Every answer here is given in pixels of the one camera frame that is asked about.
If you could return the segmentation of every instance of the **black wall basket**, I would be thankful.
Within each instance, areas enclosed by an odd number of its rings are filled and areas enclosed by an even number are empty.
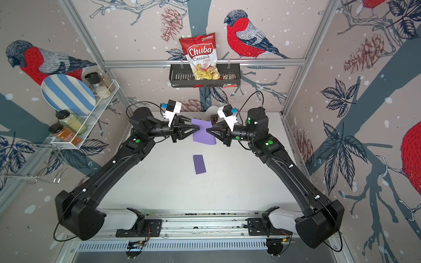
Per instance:
[[[192,88],[194,85],[204,85],[205,87],[222,87],[224,84],[240,85],[240,64],[231,63],[217,64],[221,77],[234,74],[235,79],[230,80],[195,80],[190,65],[184,64],[183,68],[179,64],[172,64],[170,68],[170,82],[173,88]]]

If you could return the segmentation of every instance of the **red bird illustration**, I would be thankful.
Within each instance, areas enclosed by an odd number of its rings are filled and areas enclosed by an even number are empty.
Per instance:
[[[6,48],[6,56],[12,67],[19,66],[39,85],[53,74],[66,74],[81,80],[85,70],[96,65],[64,53],[37,48],[24,40],[12,42]]]
[[[381,176],[385,177],[388,170],[400,173],[404,175],[415,190],[421,194],[421,122],[418,122],[406,132],[402,140],[401,153],[402,169],[389,167],[386,163],[386,159],[383,156],[377,155],[377,157],[383,160],[386,168],[386,171]],[[415,221],[414,214],[421,208],[421,204],[415,208],[409,208],[404,201],[398,200],[398,202],[402,203],[411,213],[411,218],[407,218],[407,220],[411,222]]]
[[[358,2],[362,3],[362,9],[358,13],[357,17],[360,17],[360,14],[361,14],[362,10],[364,9],[364,7],[365,8],[371,8],[371,16],[368,19],[372,18],[373,16],[377,17],[377,14],[374,13],[374,8],[378,5],[380,5],[381,3],[383,3],[384,1],[385,0],[358,0]]]
[[[224,23],[227,25],[229,46],[241,57],[254,57],[261,54],[275,54],[289,58],[274,47],[264,33],[255,28],[243,10],[233,10],[228,13]]]

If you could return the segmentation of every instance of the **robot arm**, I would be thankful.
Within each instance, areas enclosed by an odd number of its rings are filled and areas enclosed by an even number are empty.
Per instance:
[[[117,154],[81,186],[70,193],[61,191],[56,196],[59,223],[81,240],[90,239],[100,229],[104,230],[103,227],[109,228],[110,224],[115,226],[110,222],[121,223],[118,227],[110,229],[130,229],[139,217],[137,211],[117,212],[113,217],[119,219],[115,220],[111,219],[110,213],[98,211],[96,207],[118,180],[149,154],[155,145],[154,137],[171,136],[173,142],[177,142],[177,139],[183,140],[199,130],[198,126],[185,122],[191,120],[178,115],[170,121],[162,122],[152,116],[149,108],[141,107],[135,110],[130,118],[133,135],[122,143]]]
[[[228,112],[230,108],[227,105],[222,109],[225,120],[231,120],[234,114]],[[232,125],[231,128],[225,121],[216,123],[207,132],[227,146],[231,145],[232,139],[248,142],[252,152],[276,173],[301,208],[303,216],[295,219],[295,228],[309,247],[317,247],[339,230],[344,207],[338,200],[331,202],[294,165],[284,146],[269,133],[268,117],[262,107],[248,111],[245,126]],[[269,219],[274,222],[276,216],[269,215]]]

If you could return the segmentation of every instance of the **blue striped plate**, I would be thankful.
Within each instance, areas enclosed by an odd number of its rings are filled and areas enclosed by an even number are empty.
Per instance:
[[[72,76],[48,76],[41,84],[41,93],[47,103],[57,111],[65,109],[79,116],[87,116],[95,108],[92,91]]]

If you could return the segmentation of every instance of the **white polka dot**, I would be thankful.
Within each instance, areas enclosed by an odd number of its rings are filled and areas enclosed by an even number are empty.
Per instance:
[[[31,206],[28,206],[26,209],[25,209],[25,214],[32,214],[34,211],[35,211],[35,208],[36,208],[37,206],[36,205],[31,205]]]

